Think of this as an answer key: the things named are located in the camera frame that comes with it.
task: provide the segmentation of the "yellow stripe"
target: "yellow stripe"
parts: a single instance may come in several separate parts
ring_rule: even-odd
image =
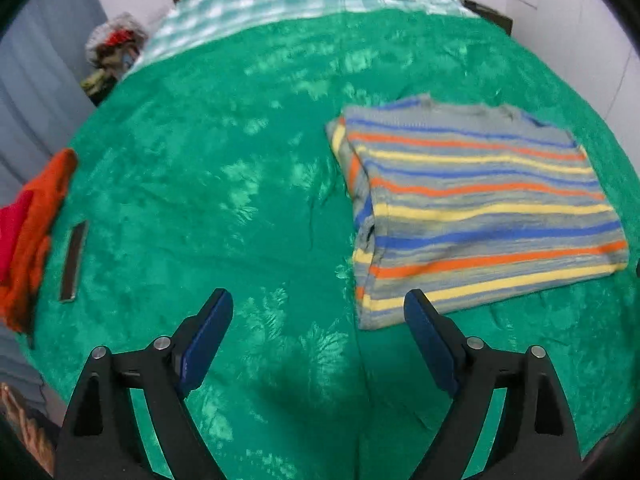
[[[489,204],[477,209],[414,209],[400,205],[377,203],[373,206],[373,213],[377,216],[396,218],[411,218],[416,220],[435,220],[438,222],[457,222],[473,218],[474,216],[491,213],[520,213],[520,214],[569,214],[590,215],[613,211],[609,204],[595,205],[556,205],[556,204]]]
[[[344,133],[346,132],[346,128],[343,124],[338,124],[334,130],[334,136],[331,138],[331,151],[334,152],[335,156],[338,156],[338,150],[340,149],[340,144],[344,139]]]
[[[557,166],[556,164],[545,164],[537,160],[530,160],[516,155],[486,155],[486,156],[447,156],[447,155],[425,155],[422,153],[403,152],[381,152],[379,150],[369,150],[366,146],[358,146],[358,153],[366,153],[376,158],[404,160],[407,162],[440,162],[443,164],[485,164],[487,162],[514,162],[525,166],[540,168],[540,170],[557,171],[558,173],[582,173],[591,174],[591,168],[574,168],[571,166]]]
[[[596,276],[597,274],[610,274],[617,270],[622,270],[625,267],[626,264],[611,264],[593,267],[577,267],[576,269],[548,270],[547,272],[537,272],[535,274],[526,274],[524,276],[513,276],[512,278],[501,278],[500,280],[492,280],[490,282],[455,286],[453,288],[445,288],[443,290],[432,290],[431,292],[427,292],[426,296],[429,301],[432,302],[453,300],[463,296],[470,296],[471,294],[501,290],[502,288],[535,285],[537,283],[552,282],[555,280],[572,280],[574,278]],[[403,305],[404,298],[372,300],[367,294],[362,298],[363,308],[368,308],[369,310],[388,310]]]
[[[359,264],[371,265],[372,260],[373,260],[373,253],[366,253],[362,249],[357,249],[353,253],[353,261]]]

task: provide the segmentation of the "striped sweater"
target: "striped sweater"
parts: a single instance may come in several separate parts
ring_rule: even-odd
[[[626,266],[584,149],[517,108],[418,96],[347,107],[327,134],[353,199],[363,329],[403,322],[412,288],[443,313]]]

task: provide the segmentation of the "pink cloth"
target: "pink cloth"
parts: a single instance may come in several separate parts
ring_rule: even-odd
[[[15,244],[32,199],[33,191],[23,191],[14,203],[0,209],[0,283],[9,277]]]

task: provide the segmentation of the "orange stripe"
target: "orange stripe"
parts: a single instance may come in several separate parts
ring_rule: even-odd
[[[447,272],[448,270],[472,269],[474,267],[491,267],[505,264],[517,264],[533,260],[549,260],[566,256],[579,256],[581,254],[605,254],[626,248],[624,240],[618,240],[610,244],[597,247],[584,247],[578,249],[558,249],[553,251],[535,251],[521,254],[499,254],[497,256],[475,256],[473,258],[458,258],[456,260],[440,260],[428,264],[412,265],[404,267],[369,267],[369,272],[377,278],[408,278],[419,274],[433,274]]]
[[[412,146],[432,146],[434,148],[475,148],[477,150],[507,150],[508,152],[522,153],[523,155],[539,156],[542,158],[554,158],[555,160],[584,160],[583,153],[553,153],[541,152],[540,150],[530,150],[529,148],[517,148],[507,144],[490,144],[488,142],[462,142],[460,140],[427,140],[427,139],[407,139],[393,135],[383,134],[363,134],[361,132],[351,132],[347,138],[349,140],[364,140],[367,142],[394,142],[397,144],[410,144]]]
[[[452,189],[433,189],[426,186],[398,186],[388,180],[374,177],[370,182],[371,187],[383,187],[394,193],[413,193],[432,197],[450,196],[468,193],[483,193],[487,191],[538,191],[561,196],[590,196],[596,200],[604,200],[602,193],[590,193],[589,191],[558,189],[557,187],[535,184],[533,182],[508,182],[506,184],[477,184],[475,186],[453,187]]]
[[[355,193],[355,184],[356,177],[358,176],[358,172],[360,171],[360,160],[357,155],[351,155],[351,163],[349,164],[349,177],[347,179],[347,186],[351,191],[351,196]]]

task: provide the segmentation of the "blue gripper pad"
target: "blue gripper pad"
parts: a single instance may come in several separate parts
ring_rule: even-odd
[[[180,361],[178,389],[183,395],[200,387],[233,317],[234,302],[225,291],[218,298]]]
[[[404,297],[404,320],[436,385],[455,397],[460,384],[454,374],[453,356],[413,292]]]

